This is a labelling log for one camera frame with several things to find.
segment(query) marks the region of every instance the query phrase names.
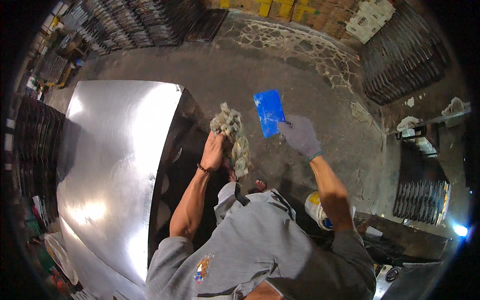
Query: clutter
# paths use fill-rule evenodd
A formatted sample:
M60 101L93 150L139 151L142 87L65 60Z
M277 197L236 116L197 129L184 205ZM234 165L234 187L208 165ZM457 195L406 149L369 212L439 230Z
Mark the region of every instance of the clutter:
M237 178L248 174L250 165L250 148L241 122L240 113L229 109L226 102L220 104L221 112L210 122L210 129L215 135L224 132L232 142L233 148L230 154L233 169Z
M453 116L465 111L465 103L458 97L454 97L450 104L442 110L442 116Z
M415 117L404 117L403 120L401 120L401 122L396 126L396 129L397 131L402 132L405 129L416 127L418 123L420 123L420 120Z
M53 261L60 267L73 285L78 283L78 276L70 263L69 256L64 247L61 232L48 233L45 235L45 247Z

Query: bare hand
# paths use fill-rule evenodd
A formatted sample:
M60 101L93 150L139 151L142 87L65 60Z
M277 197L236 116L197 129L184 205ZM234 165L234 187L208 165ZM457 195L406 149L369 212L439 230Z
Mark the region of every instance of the bare hand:
M210 134L208 135L207 141L205 143L204 155L202 156L200 166L209 171L215 171L216 169L218 169L222 162L222 145L224 140L225 134L223 132L215 136L213 131L210 131Z

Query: bare foot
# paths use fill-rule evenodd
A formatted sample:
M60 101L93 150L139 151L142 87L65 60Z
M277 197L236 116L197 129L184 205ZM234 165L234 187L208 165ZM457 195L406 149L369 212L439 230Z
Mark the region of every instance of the bare foot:
M228 181L229 182L237 182L237 174L235 174L235 170L234 169L229 169L228 170Z
M267 188L267 185L263 181L258 180L258 179L255 181L255 186L256 186L256 189L258 189L259 192L263 192Z
M267 185L265 182L261 181L260 179L257 179L255 181L255 187L252 189L248 190L249 194L255 194L256 192L263 192L267 188Z

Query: light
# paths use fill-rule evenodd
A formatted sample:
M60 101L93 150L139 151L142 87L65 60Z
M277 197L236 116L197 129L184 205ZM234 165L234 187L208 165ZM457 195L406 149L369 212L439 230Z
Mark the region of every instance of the light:
M75 97L74 99L71 100L70 104L68 105L68 116L73 117L79 112L82 112L84 107L82 106L82 103L78 99L78 97Z
M466 237L468 233L468 229L465 226L461 226L461 225L454 225L453 230L455 231L456 234L458 234L461 237Z
M83 207L79 207L72 210L72 217L80 225L86 225L103 218L106 207L103 201L87 203Z

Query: metal rack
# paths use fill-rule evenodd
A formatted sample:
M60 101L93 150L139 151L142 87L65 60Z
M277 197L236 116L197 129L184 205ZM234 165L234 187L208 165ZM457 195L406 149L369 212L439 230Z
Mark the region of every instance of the metal rack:
M198 0L84 0L62 21L105 55L119 49L178 46L187 36L209 42L227 13L206 10Z
M447 181L404 181L398 185L393 215L413 221L439 225L450 201Z
M450 62L435 32L407 3L397 7L360 56L363 89L379 105L439 81Z
M24 96L14 132L22 196L37 197L37 210L48 226L58 216L56 167L65 115Z

